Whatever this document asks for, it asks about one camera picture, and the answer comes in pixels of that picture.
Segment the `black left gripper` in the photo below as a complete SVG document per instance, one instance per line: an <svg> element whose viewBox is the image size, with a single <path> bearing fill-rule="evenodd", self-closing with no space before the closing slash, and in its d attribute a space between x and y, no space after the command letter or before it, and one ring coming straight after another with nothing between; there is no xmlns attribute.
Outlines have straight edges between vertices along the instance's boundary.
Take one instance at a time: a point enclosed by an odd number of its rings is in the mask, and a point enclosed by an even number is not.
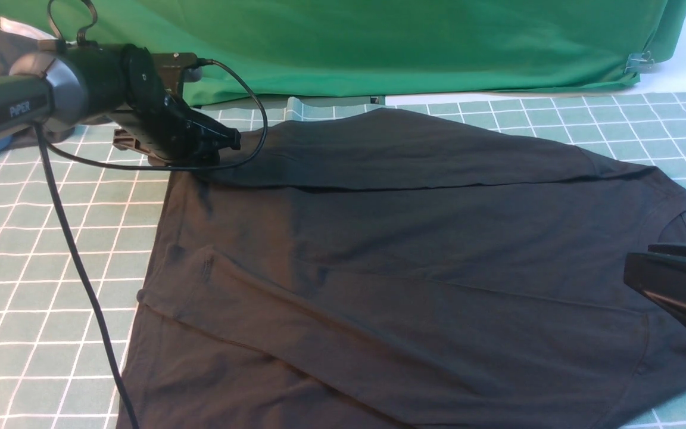
<svg viewBox="0 0 686 429"><path fill-rule="evenodd" d="M241 133L167 92L152 53L138 46L121 51L126 101L114 111L112 145L143 155L150 166L209 164L213 152L241 149Z"/></svg>

